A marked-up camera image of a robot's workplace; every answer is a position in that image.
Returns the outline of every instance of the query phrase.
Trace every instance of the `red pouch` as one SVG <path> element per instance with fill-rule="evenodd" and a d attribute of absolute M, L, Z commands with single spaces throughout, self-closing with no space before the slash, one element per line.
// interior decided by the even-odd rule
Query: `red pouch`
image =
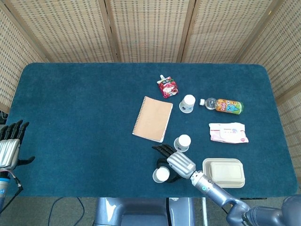
<path fill-rule="evenodd" d="M 164 98 L 176 95 L 178 93 L 178 86 L 171 77 L 164 78 L 163 75 L 160 75 L 161 80 L 157 81 L 159 89 Z"/>

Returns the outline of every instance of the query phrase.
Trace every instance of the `robot finger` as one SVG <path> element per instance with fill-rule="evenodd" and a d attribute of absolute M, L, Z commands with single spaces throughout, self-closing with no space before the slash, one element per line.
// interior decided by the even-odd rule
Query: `robot finger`
<path fill-rule="evenodd" d="M 20 121 L 18 121 L 18 122 L 15 124 L 15 126 L 14 126 L 14 128 L 13 128 L 13 131 L 12 131 L 12 133 L 11 133 L 10 138 L 12 138 L 12 139 L 16 139 L 16 138 L 17 138 L 17 135 L 18 135 L 19 129 L 20 129 L 20 125 L 22 124 L 22 122 L 23 122 L 23 120 L 21 119 Z"/>
<path fill-rule="evenodd" d="M 10 139 L 11 131 L 13 130 L 14 126 L 15 126 L 15 123 L 11 124 L 8 127 L 8 129 L 6 130 L 5 137 L 4 137 L 5 140 Z"/>
<path fill-rule="evenodd" d="M 26 127 L 27 127 L 28 125 L 29 125 L 29 122 L 24 123 L 24 124 L 21 126 L 20 130 L 19 130 L 19 133 L 18 133 L 18 135 L 17 135 L 17 139 L 20 140 L 20 144 L 21 144 L 22 141 L 23 141 L 23 137 L 24 137 L 24 134 L 25 134 L 25 130 L 26 130 Z"/>
<path fill-rule="evenodd" d="M 158 152 L 160 152 L 166 158 L 168 158 L 170 156 L 170 153 L 168 153 L 166 150 L 164 150 L 160 146 L 153 146 L 152 148 L 155 149 L 155 150 L 157 150 Z"/>
<path fill-rule="evenodd" d="M 8 129 L 8 126 L 5 126 L 0 130 L 0 140 L 3 140 L 7 129 Z"/>
<path fill-rule="evenodd" d="M 171 147 L 170 145 L 167 145 L 167 144 L 163 144 L 162 146 L 164 146 L 164 147 L 166 147 L 166 148 L 168 148 L 172 153 L 171 154 L 173 154 L 173 153 L 175 153 L 175 152 L 177 152 L 177 150 L 175 150 L 173 147 Z"/>

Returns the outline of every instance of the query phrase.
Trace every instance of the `colorful bottle label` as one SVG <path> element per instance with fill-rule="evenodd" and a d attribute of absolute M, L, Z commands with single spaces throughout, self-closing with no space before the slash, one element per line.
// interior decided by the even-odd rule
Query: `colorful bottle label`
<path fill-rule="evenodd" d="M 218 99 L 216 102 L 215 109 L 219 112 L 240 114 L 243 110 L 243 105 L 238 101 Z"/>

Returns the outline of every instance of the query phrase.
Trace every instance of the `table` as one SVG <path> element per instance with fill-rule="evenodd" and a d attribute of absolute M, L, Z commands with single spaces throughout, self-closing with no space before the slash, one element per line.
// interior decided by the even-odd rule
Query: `table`
<path fill-rule="evenodd" d="M 156 81 L 172 76 L 179 93 L 164 99 Z M 184 114 L 186 94 L 245 105 L 240 115 L 209 111 L 196 102 Z M 22 195 L 86 197 L 201 197 L 188 180 L 152 180 L 158 143 L 132 135 L 144 96 L 174 104 L 164 142 L 188 134 L 187 156 L 201 170 L 205 158 L 237 158 L 246 184 L 236 197 L 294 194 L 296 176 L 266 70 L 239 64 L 33 63 L 22 73 L 8 123 L 29 121 L 20 158 L 35 161 L 15 173 Z M 248 144 L 210 141 L 211 122 L 240 122 Z"/>

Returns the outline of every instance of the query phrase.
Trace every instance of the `spiral notebook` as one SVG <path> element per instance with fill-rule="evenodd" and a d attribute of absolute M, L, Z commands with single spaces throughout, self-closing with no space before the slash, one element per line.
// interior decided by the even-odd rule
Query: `spiral notebook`
<path fill-rule="evenodd" d="M 162 143 L 172 108 L 172 103 L 144 97 L 132 134 Z"/>

